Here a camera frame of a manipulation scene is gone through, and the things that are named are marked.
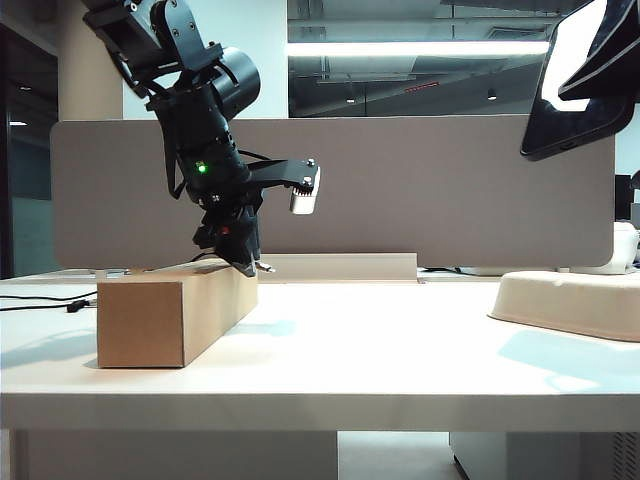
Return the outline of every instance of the red light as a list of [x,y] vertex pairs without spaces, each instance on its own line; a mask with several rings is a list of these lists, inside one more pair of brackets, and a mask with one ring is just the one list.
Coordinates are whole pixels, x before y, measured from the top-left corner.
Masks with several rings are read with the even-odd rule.
[[415,92],[419,92],[420,90],[426,90],[427,88],[433,88],[433,87],[439,87],[440,86],[440,82],[429,82],[429,83],[424,83],[422,85],[416,85],[415,87],[408,87],[404,89],[404,93],[415,93]]

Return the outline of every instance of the fluorescent light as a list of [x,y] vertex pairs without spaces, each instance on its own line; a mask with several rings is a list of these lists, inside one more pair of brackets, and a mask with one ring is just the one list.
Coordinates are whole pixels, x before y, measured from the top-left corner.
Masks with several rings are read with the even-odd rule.
[[510,57],[542,55],[549,42],[289,43],[290,57]]

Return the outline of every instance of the gray partition panel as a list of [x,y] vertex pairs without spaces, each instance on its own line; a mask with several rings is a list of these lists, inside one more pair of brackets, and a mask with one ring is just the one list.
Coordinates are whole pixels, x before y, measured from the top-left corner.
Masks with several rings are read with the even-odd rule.
[[[612,251],[614,143],[530,163],[526,116],[237,120],[247,150],[315,158],[316,213],[261,210],[267,253],[417,252],[421,265],[568,266]],[[202,211],[167,193],[159,125],[63,122],[52,133],[55,247],[65,266],[159,266],[198,252]]]

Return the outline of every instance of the desk leg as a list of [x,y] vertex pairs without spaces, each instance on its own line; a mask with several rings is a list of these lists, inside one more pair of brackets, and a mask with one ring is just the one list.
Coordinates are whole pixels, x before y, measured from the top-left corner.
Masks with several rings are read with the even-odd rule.
[[21,433],[12,480],[326,480],[338,478],[336,432]]
[[0,433],[1,466],[0,479],[25,480],[29,478],[29,452],[27,432],[2,430]]

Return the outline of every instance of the floor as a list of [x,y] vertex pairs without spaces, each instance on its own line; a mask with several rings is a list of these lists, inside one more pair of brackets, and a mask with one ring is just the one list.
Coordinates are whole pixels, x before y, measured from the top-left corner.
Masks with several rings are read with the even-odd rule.
[[340,480],[461,480],[448,433],[340,432]]

